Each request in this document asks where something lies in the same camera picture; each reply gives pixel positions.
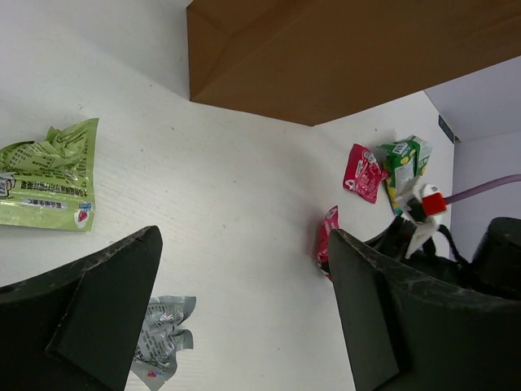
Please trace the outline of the silver snack packet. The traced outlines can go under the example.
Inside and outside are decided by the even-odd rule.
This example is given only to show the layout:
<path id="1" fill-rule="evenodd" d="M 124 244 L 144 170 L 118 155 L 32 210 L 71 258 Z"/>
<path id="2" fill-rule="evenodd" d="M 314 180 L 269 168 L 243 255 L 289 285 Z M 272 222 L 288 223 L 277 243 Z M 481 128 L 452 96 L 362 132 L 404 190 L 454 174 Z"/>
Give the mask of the silver snack packet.
<path id="1" fill-rule="evenodd" d="M 159 390 L 177 371 L 177 353 L 194 348 L 194 337 L 182 323 L 193 313 L 191 296 L 152 297 L 147 305 L 131 371 L 148 387 Z"/>

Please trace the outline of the dark green chips packet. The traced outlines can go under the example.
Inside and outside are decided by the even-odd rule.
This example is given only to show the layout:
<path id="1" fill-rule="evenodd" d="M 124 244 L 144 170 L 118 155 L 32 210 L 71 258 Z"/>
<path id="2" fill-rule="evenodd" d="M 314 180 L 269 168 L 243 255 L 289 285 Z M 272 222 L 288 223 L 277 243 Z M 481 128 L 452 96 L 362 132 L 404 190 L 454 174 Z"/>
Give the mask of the dark green chips packet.
<path id="1" fill-rule="evenodd" d="M 396 197 L 410 180 L 423 176 L 431 157 L 432 145 L 411 135 L 399 141 L 381 144 L 379 149 L 385 154 L 382 167 L 387 174 L 385 186 L 392 211 L 400 216 L 402 210 Z"/>

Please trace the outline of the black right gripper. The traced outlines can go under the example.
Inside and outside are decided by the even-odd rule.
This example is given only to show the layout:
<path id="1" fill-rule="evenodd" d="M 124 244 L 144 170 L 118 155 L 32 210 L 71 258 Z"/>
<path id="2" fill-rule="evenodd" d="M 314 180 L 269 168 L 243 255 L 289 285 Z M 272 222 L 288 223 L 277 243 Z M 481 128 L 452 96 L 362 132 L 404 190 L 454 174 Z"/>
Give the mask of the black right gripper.
<path id="1" fill-rule="evenodd" d="M 396 217 L 380 235 L 366 241 L 374 250 L 436 279 L 453 283 L 495 297 L 520 299 L 520 220 L 495 217 L 479 243 L 471 261 L 458 251 L 449 228 L 438 231 L 447 239 L 453 259 L 436 254 L 428 239 L 422 247 L 405 258 L 405 250 L 415 228 L 412 222 Z"/>

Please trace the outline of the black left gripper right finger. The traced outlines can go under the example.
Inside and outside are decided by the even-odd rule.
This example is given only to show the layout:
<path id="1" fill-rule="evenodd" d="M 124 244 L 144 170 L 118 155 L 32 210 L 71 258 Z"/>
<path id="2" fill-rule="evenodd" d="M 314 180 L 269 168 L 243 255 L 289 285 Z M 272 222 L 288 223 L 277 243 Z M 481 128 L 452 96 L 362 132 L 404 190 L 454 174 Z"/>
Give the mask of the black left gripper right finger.
<path id="1" fill-rule="evenodd" d="M 328 253 L 356 389 L 519 389 L 518 301 L 435 279 L 342 230 Z"/>

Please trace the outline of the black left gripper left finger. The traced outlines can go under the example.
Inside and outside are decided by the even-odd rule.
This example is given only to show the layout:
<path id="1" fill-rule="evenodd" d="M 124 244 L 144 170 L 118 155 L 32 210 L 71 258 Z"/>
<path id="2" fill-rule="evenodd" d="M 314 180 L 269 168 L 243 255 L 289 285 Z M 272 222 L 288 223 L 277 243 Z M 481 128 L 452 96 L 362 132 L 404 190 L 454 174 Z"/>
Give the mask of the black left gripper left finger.
<path id="1" fill-rule="evenodd" d="M 1 288 L 3 390 L 122 390 L 163 240 L 146 226 L 110 246 Z"/>

